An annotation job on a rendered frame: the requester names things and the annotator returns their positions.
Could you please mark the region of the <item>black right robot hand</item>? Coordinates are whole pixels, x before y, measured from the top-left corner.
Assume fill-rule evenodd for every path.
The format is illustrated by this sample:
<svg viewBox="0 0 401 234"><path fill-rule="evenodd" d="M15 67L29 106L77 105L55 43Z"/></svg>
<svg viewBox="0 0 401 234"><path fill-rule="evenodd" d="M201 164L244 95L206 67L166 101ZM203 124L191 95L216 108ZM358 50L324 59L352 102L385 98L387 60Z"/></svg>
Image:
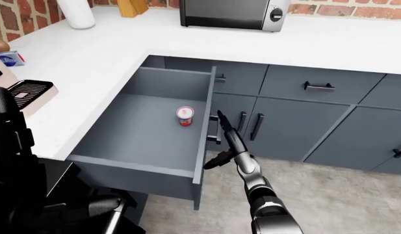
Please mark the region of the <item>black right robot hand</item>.
<svg viewBox="0 0 401 234"><path fill-rule="evenodd" d="M218 110L217 115L220 120L220 126L229 145L229 150L219 153L217 157L205 163L203 169L209 170L217 166L223 166L226 163L229 163L231 159L234 159L243 173L252 173L255 170L255 166L243 139L240 137L237 130L231 126L229 120L222 111Z"/></svg>

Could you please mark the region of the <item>narrow grey drawer front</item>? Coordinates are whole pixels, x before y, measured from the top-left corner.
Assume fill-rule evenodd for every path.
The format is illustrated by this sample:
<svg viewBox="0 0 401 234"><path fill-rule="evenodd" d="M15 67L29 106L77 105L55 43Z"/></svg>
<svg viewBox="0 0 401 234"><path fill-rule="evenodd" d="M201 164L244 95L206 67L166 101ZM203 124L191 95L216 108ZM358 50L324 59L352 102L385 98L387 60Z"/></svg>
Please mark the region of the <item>narrow grey drawer front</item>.
<svg viewBox="0 0 401 234"><path fill-rule="evenodd" d="M225 75L226 81L215 81L214 91L229 94L256 96L265 78L267 64L247 62L214 62L216 76Z"/></svg>

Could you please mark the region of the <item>wide grey drawer front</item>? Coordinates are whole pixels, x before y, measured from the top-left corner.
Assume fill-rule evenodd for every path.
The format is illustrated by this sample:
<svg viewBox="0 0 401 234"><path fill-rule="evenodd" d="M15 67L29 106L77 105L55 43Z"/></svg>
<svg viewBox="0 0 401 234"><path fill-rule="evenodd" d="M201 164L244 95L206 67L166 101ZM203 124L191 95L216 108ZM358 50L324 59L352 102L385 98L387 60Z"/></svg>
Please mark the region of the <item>wide grey drawer front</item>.
<svg viewBox="0 0 401 234"><path fill-rule="evenodd" d="M259 95L281 99L357 104L384 76L383 73L363 71L270 65ZM314 85L330 83L336 90L304 90L306 81Z"/></svg>

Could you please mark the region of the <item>grey cabinet door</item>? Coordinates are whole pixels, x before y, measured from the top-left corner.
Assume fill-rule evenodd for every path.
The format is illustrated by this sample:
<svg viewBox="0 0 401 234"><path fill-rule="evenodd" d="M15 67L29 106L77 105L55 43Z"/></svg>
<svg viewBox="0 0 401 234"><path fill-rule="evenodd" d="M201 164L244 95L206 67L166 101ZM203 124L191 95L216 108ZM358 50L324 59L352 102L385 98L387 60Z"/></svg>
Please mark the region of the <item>grey cabinet door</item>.
<svg viewBox="0 0 401 234"><path fill-rule="evenodd" d="M356 107L306 163L401 175L401 110Z"/></svg>
<svg viewBox="0 0 401 234"><path fill-rule="evenodd" d="M240 136L243 138L256 99L256 97L214 93L211 103L211 115L217 116L217 111L222 111L222 113L229 120L231 126L233 126L233 128L237 130L240 120L240 113L242 111L246 112L246 121L242 132L239 133ZM209 121L208 135L215 133L215 127L215 122ZM229 146L227 144L225 136L222 134L221 145L216 145L214 142L207 142L207 149L209 151L227 151L229 149Z"/></svg>
<svg viewBox="0 0 401 234"><path fill-rule="evenodd" d="M255 157L301 161L348 109L348 105L260 97L244 141ZM250 134L259 113L265 118L257 137L251 141Z"/></svg>

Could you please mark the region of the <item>red white yogurt cup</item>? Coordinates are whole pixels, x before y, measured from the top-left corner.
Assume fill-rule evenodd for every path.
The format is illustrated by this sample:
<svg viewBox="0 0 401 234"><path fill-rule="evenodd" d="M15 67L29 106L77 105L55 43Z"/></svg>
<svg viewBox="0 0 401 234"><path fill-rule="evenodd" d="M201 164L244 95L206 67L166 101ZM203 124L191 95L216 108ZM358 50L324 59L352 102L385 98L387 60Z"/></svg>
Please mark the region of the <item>red white yogurt cup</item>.
<svg viewBox="0 0 401 234"><path fill-rule="evenodd" d="M194 110L191 107L180 107L176 110L176 115L182 126L189 126L192 123Z"/></svg>

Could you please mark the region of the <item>silver black microwave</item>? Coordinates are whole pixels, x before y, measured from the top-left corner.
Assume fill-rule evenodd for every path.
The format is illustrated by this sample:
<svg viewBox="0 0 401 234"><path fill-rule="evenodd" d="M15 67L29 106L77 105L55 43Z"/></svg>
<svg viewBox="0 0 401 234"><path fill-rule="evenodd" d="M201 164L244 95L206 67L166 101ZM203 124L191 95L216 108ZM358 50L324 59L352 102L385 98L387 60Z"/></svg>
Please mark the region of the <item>silver black microwave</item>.
<svg viewBox="0 0 401 234"><path fill-rule="evenodd" d="M183 27L219 27L278 33L291 0L179 0Z"/></svg>

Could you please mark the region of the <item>wooden knife block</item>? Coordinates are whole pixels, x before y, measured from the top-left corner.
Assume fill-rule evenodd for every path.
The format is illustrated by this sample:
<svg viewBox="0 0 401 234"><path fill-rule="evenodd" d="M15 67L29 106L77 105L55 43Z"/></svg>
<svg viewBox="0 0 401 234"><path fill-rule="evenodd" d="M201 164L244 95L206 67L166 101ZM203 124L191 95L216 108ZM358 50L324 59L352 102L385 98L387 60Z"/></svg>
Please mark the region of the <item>wooden knife block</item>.
<svg viewBox="0 0 401 234"><path fill-rule="evenodd" d="M148 11L146 0L116 0L120 15L124 18L133 18Z"/></svg>

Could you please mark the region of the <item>white paper towel roll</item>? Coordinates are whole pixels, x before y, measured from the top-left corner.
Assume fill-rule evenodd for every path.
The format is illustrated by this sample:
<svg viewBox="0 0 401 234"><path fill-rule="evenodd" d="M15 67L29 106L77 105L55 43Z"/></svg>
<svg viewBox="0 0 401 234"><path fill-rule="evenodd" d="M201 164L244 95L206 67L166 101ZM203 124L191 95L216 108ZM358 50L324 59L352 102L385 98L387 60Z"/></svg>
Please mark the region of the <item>white paper towel roll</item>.
<svg viewBox="0 0 401 234"><path fill-rule="evenodd" d="M96 24L87 0L57 0L72 29L89 29Z"/></svg>

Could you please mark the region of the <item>pink coffee machine drip tray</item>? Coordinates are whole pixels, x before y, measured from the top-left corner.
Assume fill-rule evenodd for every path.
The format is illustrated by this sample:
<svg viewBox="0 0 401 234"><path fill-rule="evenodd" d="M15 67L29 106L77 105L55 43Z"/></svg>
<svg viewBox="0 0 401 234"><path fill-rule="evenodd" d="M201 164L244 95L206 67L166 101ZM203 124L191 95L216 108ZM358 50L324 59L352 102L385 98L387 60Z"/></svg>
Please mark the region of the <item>pink coffee machine drip tray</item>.
<svg viewBox="0 0 401 234"><path fill-rule="evenodd" d="M0 60L0 87L6 88L14 97L19 109L26 116L32 116L58 94L50 81L18 79L10 68Z"/></svg>

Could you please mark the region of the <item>blue white small box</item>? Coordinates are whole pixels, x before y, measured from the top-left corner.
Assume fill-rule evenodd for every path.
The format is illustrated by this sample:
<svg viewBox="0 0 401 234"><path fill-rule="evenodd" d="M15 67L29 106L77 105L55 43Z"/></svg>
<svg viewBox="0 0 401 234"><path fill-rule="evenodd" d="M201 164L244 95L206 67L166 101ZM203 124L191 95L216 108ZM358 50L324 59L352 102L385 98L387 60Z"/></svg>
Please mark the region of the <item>blue white small box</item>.
<svg viewBox="0 0 401 234"><path fill-rule="evenodd" d="M0 52L0 60L7 67L25 65L25 60L17 51Z"/></svg>

